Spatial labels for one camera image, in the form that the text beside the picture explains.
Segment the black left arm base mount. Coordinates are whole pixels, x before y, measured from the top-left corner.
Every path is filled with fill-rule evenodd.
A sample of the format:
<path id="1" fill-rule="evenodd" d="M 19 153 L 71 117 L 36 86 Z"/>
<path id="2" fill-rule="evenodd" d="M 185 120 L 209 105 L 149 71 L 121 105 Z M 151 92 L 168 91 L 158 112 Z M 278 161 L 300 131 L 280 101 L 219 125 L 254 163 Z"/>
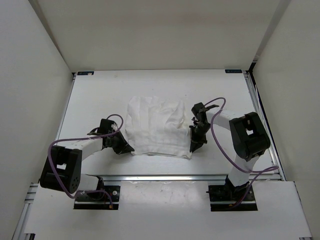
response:
<path id="1" fill-rule="evenodd" d="M 104 191 L 107 192 L 110 199 L 104 193 L 89 193 L 79 196 L 73 204 L 74 210 L 110 210 L 116 211 L 119 209 L 121 186 L 120 185 L 105 185 Z"/>

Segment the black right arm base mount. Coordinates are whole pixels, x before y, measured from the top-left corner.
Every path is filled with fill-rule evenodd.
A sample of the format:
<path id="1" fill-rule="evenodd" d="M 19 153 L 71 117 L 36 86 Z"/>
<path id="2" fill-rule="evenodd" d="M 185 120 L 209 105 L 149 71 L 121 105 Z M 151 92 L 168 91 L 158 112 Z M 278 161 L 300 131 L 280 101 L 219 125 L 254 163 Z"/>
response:
<path id="1" fill-rule="evenodd" d="M 253 187 L 234 191 L 226 185 L 209 185 L 206 191 L 209 194 L 211 212 L 254 212 L 258 210 Z"/>

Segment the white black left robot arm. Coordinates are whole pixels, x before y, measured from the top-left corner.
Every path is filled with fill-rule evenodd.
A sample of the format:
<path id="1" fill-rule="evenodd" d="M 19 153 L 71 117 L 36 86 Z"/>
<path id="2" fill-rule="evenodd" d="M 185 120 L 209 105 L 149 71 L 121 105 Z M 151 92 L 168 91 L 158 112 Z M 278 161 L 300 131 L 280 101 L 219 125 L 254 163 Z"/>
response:
<path id="1" fill-rule="evenodd" d="M 54 141 L 48 148 L 40 186 L 65 192 L 70 198 L 88 194 L 93 200 L 100 200 L 105 194 L 102 179 L 82 174 L 82 162 L 106 148 L 113 149 L 117 155 L 135 151 L 119 130 L 99 132 L 95 128 L 88 137 Z"/>

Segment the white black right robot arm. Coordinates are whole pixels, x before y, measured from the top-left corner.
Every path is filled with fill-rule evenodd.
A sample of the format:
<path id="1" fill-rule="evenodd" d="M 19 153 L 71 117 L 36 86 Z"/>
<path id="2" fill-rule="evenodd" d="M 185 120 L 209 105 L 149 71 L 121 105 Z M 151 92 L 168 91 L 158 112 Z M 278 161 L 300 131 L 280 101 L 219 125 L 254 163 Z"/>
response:
<path id="1" fill-rule="evenodd" d="M 193 153 L 207 143 L 206 134 L 212 126 L 207 118 L 209 108 L 193 107 L 190 126 L 190 148 Z M 235 166 L 225 179 L 224 193 L 230 200 L 238 199 L 249 184 L 249 176 L 257 160 L 270 147 L 270 138 L 256 112 L 244 115 L 228 110 L 217 111 L 213 123 L 230 131 L 236 156 Z"/>

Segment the white fabric skirt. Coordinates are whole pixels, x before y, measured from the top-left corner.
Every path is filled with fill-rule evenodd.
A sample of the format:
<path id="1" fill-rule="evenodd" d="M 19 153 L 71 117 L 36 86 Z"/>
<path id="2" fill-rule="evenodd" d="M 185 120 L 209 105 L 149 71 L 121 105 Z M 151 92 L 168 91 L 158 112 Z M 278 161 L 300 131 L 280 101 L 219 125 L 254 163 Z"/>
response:
<path id="1" fill-rule="evenodd" d="M 134 96 L 127 105 L 125 132 L 134 156 L 191 159 L 185 102 Z"/>

